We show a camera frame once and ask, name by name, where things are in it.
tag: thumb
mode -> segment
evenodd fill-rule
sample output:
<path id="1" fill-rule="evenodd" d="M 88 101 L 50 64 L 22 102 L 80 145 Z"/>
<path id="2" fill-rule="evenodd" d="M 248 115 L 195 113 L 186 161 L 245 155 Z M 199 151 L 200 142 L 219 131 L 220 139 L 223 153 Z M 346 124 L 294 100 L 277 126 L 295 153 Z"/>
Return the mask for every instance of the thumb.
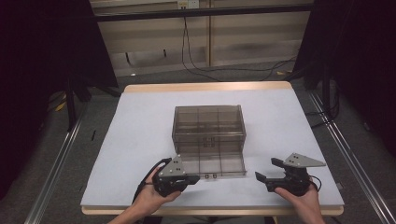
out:
<path id="1" fill-rule="evenodd" d="M 288 192 L 286 189 L 276 188 L 275 193 L 291 203 L 293 203 L 296 200 L 296 196 Z"/>

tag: wooden table edge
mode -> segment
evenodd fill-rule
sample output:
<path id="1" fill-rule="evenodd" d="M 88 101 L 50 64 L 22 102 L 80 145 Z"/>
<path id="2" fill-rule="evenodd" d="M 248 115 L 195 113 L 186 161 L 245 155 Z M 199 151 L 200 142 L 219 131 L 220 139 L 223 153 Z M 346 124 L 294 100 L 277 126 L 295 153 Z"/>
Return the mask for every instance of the wooden table edge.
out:
<path id="1" fill-rule="evenodd" d="M 119 215 L 126 207 L 112 206 L 81 206 L 81 211 L 85 215 Z M 344 213 L 343 205 L 321 206 L 323 216 L 340 216 Z M 265 208 L 160 208 L 153 216 L 290 216 L 296 215 L 292 207 L 265 207 Z"/>
<path id="2" fill-rule="evenodd" d="M 153 91 L 246 91 L 292 89 L 287 81 L 265 82 L 205 82 L 205 83 L 168 83 L 129 85 L 124 92 Z"/>

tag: aluminum rail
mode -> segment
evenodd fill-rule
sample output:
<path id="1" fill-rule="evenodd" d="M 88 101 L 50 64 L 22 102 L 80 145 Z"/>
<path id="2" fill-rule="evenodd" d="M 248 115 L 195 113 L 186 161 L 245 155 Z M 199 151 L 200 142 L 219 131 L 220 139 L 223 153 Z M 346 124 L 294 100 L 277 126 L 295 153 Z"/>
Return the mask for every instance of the aluminum rail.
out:
<path id="1" fill-rule="evenodd" d="M 73 146 L 74 140 L 78 134 L 78 130 L 81 124 L 81 119 L 85 113 L 87 104 L 83 104 L 81 108 L 81 112 L 79 115 L 79 119 L 77 120 L 73 129 L 67 133 L 66 138 L 64 139 L 64 143 L 62 144 L 61 150 L 53 163 L 52 168 L 49 172 L 47 180 L 40 191 L 40 194 L 35 199 L 35 203 L 33 204 L 28 217 L 25 220 L 25 224 L 38 224 L 41 221 L 41 218 L 44 215 L 44 211 L 47 208 L 47 205 L 52 196 L 52 192 L 55 189 L 55 185 L 61 175 L 62 169 L 64 167 L 64 162 L 66 161 L 67 155 L 70 151 L 70 148 Z"/>

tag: metal frame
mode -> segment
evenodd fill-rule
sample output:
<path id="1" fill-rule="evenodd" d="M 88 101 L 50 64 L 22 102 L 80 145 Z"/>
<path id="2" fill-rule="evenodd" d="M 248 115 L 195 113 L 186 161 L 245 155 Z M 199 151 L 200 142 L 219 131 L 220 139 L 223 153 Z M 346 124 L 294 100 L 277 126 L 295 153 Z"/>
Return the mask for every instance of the metal frame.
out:
<path id="1" fill-rule="evenodd" d="M 134 12 L 134 13 L 108 13 L 108 14 L 98 14 L 96 16 L 91 16 L 91 17 L 52 18 L 49 20 L 55 22 L 138 21 L 138 20 L 152 20 L 152 19 L 183 18 L 183 17 L 300 12 L 300 11 L 312 11 L 313 9 L 314 9 L 314 4 L 277 5 L 277 6 L 265 6 L 265 7 L 210 7 L 210 8 L 185 9 L 185 10 L 177 9 L 177 10 L 148 11 L 148 12 Z"/>

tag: gray carpet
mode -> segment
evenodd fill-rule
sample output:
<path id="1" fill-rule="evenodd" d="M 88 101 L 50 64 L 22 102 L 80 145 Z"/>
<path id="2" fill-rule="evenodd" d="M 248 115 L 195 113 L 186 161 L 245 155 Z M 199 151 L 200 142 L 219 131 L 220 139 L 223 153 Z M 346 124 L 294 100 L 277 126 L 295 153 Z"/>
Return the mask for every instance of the gray carpet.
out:
<path id="1" fill-rule="evenodd" d="M 263 69 L 270 66 L 272 66 L 271 63 L 257 63 L 238 65 L 237 67 Z M 291 68 L 292 64 L 288 64 L 277 70 L 289 70 Z M 267 74 L 268 72 L 251 71 L 216 71 L 209 73 L 210 76 L 221 81 L 261 80 Z M 266 80 L 280 80 L 281 78 L 283 76 L 271 75 Z M 120 91 L 123 91 L 124 87 L 130 84 L 208 81 L 214 80 L 192 75 L 185 70 L 136 77 L 119 77 Z M 291 83 L 303 110 L 305 112 L 316 111 L 309 98 L 309 92 L 303 87 L 303 82 L 299 79 L 293 80 Z M 113 218 L 113 216 L 85 216 L 81 213 L 79 206 L 91 168 L 118 103 L 117 98 L 106 95 L 99 90 L 91 89 L 91 92 L 92 100 L 87 103 L 87 110 L 82 117 L 77 138 L 66 159 L 62 174 L 41 223 L 106 223 Z M 380 138 L 375 133 L 366 131 L 362 125 L 363 120 L 342 94 L 340 104 L 340 114 L 335 122 L 394 213 L 396 209 L 396 195 L 393 193 L 393 190 L 396 189 L 395 158 L 391 157 L 384 149 Z M 307 118 L 312 125 L 321 122 L 319 116 L 308 116 Z M 55 161 L 66 136 L 66 129 L 66 110 L 49 112 L 34 156 L 25 166 L 20 177 L 14 182 L 7 197 L 0 202 L 0 223 L 23 223 L 26 219 L 35 197 Z M 334 180 L 343 186 L 340 192 L 346 203 L 345 212 L 338 217 L 338 220 L 342 223 L 380 223 L 375 210 L 351 173 L 326 126 L 319 126 L 313 129 L 313 132 L 332 171 Z M 327 223 L 335 223 L 329 217 L 326 217 L 326 221 Z M 279 223 L 300 222 L 297 217 L 280 217 Z"/>

